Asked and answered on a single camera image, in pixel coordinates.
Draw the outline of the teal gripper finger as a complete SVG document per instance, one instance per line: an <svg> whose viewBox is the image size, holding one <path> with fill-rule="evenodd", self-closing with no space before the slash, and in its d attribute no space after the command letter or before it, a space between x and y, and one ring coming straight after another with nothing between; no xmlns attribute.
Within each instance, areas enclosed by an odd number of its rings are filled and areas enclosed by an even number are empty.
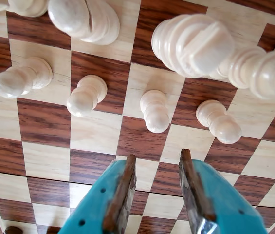
<svg viewBox="0 0 275 234"><path fill-rule="evenodd" d="M193 234L265 234L259 212L211 165L182 149L180 187Z"/></svg>
<svg viewBox="0 0 275 234"><path fill-rule="evenodd" d="M123 234L136 186L136 156L114 160L69 216L60 234Z"/></svg>

